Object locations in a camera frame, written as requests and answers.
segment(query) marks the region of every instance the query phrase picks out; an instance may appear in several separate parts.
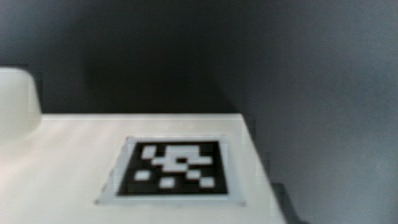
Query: gray wall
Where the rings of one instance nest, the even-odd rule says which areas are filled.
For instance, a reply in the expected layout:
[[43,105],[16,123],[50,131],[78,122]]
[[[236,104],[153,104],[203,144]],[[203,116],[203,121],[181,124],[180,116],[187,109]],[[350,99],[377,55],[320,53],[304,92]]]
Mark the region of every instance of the gray wall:
[[300,219],[396,223],[396,1],[171,2],[0,0],[45,112],[242,112]]

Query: white surface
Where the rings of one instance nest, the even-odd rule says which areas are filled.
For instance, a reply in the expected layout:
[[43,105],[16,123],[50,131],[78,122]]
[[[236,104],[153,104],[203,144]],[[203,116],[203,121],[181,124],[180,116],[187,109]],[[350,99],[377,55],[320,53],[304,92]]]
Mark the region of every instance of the white surface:
[[[244,206],[98,205],[126,136],[224,135]],[[284,224],[240,115],[46,115],[0,150],[0,223]]]
[[0,145],[34,130],[41,121],[36,85],[30,74],[0,68]]

